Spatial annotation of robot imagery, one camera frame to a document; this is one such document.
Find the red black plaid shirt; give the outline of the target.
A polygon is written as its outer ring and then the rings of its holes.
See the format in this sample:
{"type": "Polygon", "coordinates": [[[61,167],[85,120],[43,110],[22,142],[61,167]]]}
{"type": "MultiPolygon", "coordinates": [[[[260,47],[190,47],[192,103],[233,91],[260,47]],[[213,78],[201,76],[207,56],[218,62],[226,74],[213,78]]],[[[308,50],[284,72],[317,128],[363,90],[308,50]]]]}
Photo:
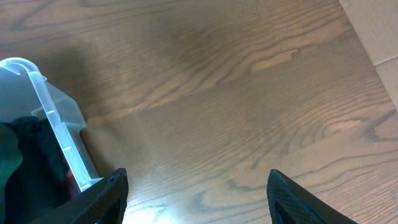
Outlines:
{"type": "Polygon", "coordinates": [[[68,170],[64,185],[72,195],[77,195],[80,193],[75,177],[70,169],[68,170]]]}

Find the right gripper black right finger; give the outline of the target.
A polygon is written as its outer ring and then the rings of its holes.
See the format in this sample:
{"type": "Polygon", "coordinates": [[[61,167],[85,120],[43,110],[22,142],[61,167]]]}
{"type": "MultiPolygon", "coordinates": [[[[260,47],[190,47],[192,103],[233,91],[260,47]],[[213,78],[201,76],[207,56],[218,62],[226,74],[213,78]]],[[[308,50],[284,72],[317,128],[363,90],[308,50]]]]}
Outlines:
{"type": "Polygon", "coordinates": [[[267,199],[273,224],[356,224],[277,169],[269,173],[267,199]]]}

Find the black hooded garment large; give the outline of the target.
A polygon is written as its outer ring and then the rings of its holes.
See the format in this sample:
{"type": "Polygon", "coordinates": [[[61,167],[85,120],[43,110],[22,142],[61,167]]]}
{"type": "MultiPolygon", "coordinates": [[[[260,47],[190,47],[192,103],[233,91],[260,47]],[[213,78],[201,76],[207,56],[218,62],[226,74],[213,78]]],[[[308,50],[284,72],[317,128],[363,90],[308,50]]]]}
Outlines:
{"type": "Polygon", "coordinates": [[[6,123],[22,162],[6,184],[6,223],[28,223],[70,200],[69,166],[47,119],[26,116],[6,123]]]}

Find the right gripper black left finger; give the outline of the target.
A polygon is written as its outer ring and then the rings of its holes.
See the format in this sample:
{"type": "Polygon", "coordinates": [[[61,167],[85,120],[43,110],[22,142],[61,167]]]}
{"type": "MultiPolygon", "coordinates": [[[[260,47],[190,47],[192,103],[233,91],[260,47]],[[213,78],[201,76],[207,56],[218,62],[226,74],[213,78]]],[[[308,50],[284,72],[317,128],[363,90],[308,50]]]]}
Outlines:
{"type": "Polygon", "coordinates": [[[128,192],[127,172],[119,168],[31,224],[122,224],[128,192]]]}

